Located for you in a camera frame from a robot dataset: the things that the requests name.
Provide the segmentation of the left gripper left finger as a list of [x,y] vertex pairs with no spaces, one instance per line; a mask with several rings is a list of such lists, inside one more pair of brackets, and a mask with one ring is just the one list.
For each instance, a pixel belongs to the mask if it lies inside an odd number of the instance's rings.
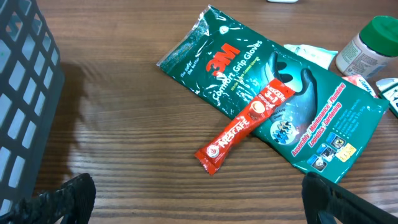
[[88,224],[95,198],[95,183],[88,173],[83,173],[57,190],[18,201],[1,215],[1,223],[49,224],[60,220],[62,224]]

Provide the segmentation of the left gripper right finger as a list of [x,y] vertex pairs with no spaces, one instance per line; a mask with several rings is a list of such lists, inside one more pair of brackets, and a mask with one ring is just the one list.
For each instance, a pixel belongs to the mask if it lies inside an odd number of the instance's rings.
[[308,224],[397,223],[397,217],[315,172],[303,178],[302,200]]

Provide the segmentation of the red Nescafe stick sachet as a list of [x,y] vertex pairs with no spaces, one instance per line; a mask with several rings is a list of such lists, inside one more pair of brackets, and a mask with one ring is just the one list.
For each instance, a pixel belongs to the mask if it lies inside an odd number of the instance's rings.
[[278,106],[294,94],[293,89],[276,78],[269,82],[217,137],[195,153],[207,173],[215,174],[231,148],[265,122]]

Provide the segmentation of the red orange candy packet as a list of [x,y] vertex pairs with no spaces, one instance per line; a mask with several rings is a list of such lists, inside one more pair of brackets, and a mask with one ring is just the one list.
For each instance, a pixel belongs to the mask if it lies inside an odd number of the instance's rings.
[[363,76],[356,74],[356,75],[350,75],[350,76],[343,77],[343,79],[356,85],[357,87],[367,91],[374,98],[378,98],[378,96],[376,95],[376,92],[372,89],[370,84],[366,81],[366,79]]

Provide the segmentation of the green white small box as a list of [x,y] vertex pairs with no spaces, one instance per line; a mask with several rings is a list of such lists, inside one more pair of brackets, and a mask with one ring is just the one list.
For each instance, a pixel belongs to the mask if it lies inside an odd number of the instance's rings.
[[379,96],[389,102],[389,109],[398,117],[398,78],[384,78],[376,82]]

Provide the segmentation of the teal wet wipes packet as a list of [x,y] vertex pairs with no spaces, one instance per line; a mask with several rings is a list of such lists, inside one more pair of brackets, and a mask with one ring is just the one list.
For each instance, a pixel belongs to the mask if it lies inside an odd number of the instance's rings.
[[328,70],[334,57],[338,54],[338,51],[327,50],[320,47],[314,47],[311,45],[292,45],[284,44],[284,47],[289,51],[299,55],[306,60],[309,60],[322,68]]

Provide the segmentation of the green lid jar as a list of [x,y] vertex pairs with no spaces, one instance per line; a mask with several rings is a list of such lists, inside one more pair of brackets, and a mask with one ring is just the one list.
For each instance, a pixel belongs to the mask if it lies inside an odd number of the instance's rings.
[[397,58],[397,19],[376,16],[337,55],[337,69],[345,76],[371,78]]

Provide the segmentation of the green 3M gloves bag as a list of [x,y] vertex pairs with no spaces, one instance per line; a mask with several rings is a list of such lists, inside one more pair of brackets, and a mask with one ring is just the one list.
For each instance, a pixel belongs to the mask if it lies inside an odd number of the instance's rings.
[[294,95],[254,135],[295,168],[332,182],[352,167],[389,107],[212,6],[158,65],[231,119],[280,80]]

